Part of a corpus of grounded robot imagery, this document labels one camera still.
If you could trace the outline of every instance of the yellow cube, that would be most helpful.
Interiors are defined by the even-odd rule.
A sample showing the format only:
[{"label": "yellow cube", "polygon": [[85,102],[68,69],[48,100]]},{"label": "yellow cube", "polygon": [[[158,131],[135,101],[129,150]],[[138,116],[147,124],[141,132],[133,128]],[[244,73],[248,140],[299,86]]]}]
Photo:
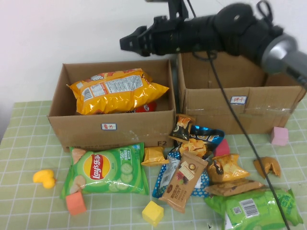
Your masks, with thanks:
[{"label": "yellow cube", "polygon": [[157,227],[158,223],[164,216],[164,209],[161,206],[158,206],[155,202],[150,201],[144,208],[142,216],[145,221],[154,227]]}]

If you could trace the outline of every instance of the snack package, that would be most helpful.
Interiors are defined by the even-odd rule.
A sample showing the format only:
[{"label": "snack package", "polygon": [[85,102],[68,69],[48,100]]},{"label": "snack package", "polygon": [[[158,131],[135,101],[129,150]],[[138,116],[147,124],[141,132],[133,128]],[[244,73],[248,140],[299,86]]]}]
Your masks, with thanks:
[{"label": "snack package", "polygon": [[[169,160],[169,163],[162,166],[157,181],[154,185],[153,197],[155,198],[160,198],[163,195],[180,163],[181,155],[179,153],[179,148],[176,147],[172,149],[168,153],[167,159]],[[204,198],[207,197],[209,194],[204,190],[207,186],[209,186],[209,176],[207,171],[204,170],[199,177],[191,195]]]},{"label": "snack package", "polygon": [[161,97],[168,87],[150,83],[142,69],[101,73],[70,88],[82,115],[132,111]]},{"label": "snack package", "polygon": [[185,206],[199,177],[208,162],[188,153],[183,153],[181,161],[159,200],[167,202],[173,209],[185,213]]},{"label": "snack package", "polygon": [[249,172],[238,166],[238,159],[238,154],[213,157],[213,162],[208,167],[210,180],[213,183],[221,183],[226,181],[234,181],[249,176]]},{"label": "snack package", "polygon": [[177,142],[177,144],[181,154],[186,151],[206,159],[222,142],[224,137],[225,133],[221,130],[191,126],[189,142],[187,144]]},{"label": "snack package", "polygon": [[155,112],[157,109],[156,102],[150,102],[149,104],[143,105],[139,108],[136,108],[132,111],[128,111],[126,113],[145,113],[145,112]]},{"label": "snack package", "polygon": [[[272,172],[274,175],[281,177],[282,172],[279,166],[279,163],[276,159],[272,157],[261,157],[261,162],[264,166],[265,172],[268,174],[269,172]],[[260,163],[258,160],[254,160],[254,166],[257,169],[257,172],[265,178],[264,173],[261,169]]]},{"label": "snack package", "polygon": [[[275,190],[288,223],[302,224],[291,190]],[[258,189],[234,196],[213,196],[205,202],[225,220],[222,230],[272,230],[285,227],[270,189]]]},{"label": "snack package", "polygon": [[218,196],[233,196],[264,186],[258,181],[239,179],[235,181],[214,184],[205,188],[205,191]]},{"label": "snack package", "polygon": [[61,198],[82,193],[149,194],[141,161],[144,144],[139,143],[101,152],[70,148],[69,168]]},{"label": "snack package", "polygon": [[163,155],[163,147],[148,147],[144,148],[145,157],[141,165],[144,166],[156,166],[162,164],[168,164],[169,161],[165,160]]},{"label": "snack package", "polygon": [[189,134],[191,125],[195,123],[195,118],[185,115],[176,115],[176,126],[169,135],[170,138],[187,144],[189,142]]}]

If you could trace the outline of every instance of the red cube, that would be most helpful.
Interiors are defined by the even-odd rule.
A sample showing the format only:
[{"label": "red cube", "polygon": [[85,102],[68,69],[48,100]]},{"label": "red cube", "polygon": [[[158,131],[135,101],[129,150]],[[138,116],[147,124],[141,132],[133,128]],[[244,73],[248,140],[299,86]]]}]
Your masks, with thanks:
[{"label": "red cube", "polygon": [[219,146],[214,151],[215,157],[220,157],[223,155],[228,155],[230,153],[229,145],[226,139],[223,139]]},{"label": "red cube", "polygon": [[66,196],[67,209],[71,215],[86,212],[86,206],[81,192]]}]

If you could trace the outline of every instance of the red snack package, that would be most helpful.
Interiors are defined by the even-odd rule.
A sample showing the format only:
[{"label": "red snack package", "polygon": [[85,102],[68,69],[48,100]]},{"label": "red snack package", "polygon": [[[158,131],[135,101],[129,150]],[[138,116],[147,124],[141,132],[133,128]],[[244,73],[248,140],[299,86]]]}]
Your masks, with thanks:
[{"label": "red snack package", "polygon": [[157,108],[156,102],[150,102],[149,104],[143,105],[139,108],[136,108],[132,111],[129,111],[127,113],[144,113],[144,112],[154,112]]}]

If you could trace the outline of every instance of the brown snack wrapper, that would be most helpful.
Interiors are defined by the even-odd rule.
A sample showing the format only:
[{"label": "brown snack wrapper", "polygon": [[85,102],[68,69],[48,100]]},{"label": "brown snack wrapper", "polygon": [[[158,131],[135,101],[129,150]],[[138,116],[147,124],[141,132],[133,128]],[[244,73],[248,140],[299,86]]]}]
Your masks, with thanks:
[{"label": "brown snack wrapper", "polygon": [[250,190],[258,189],[264,186],[258,181],[239,179],[235,181],[224,182],[211,185],[205,188],[205,191],[218,196],[233,196]]},{"label": "brown snack wrapper", "polygon": [[169,135],[170,138],[183,142],[185,144],[189,143],[189,135],[191,130],[191,125],[195,123],[196,119],[194,117],[177,114],[176,115],[176,126],[174,130]]},{"label": "brown snack wrapper", "polygon": [[[261,157],[261,162],[264,166],[265,172],[268,174],[270,171],[272,171],[272,173],[278,177],[281,177],[282,172],[279,166],[279,163],[276,159],[272,158],[272,157]],[[265,178],[261,167],[260,167],[260,163],[258,160],[254,160],[254,166],[257,169],[257,172],[260,174],[260,176],[262,176],[263,178]]]},{"label": "brown snack wrapper", "polygon": [[222,183],[248,177],[249,172],[238,166],[238,159],[238,154],[213,157],[213,162],[207,169],[210,180],[213,183]]},{"label": "brown snack wrapper", "polygon": [[159,200],[167,202],[176,211],[185,213],[187,200],[207,164],[207,161],[183,152],[181,161]]},{"label": "brown snack wrapper", "polygon": [[141,163],[144,166],[156,166],[169,163],[169,160],[165,160],[164,158],[163,147],[144,148],[144,155],[144,161]]}]

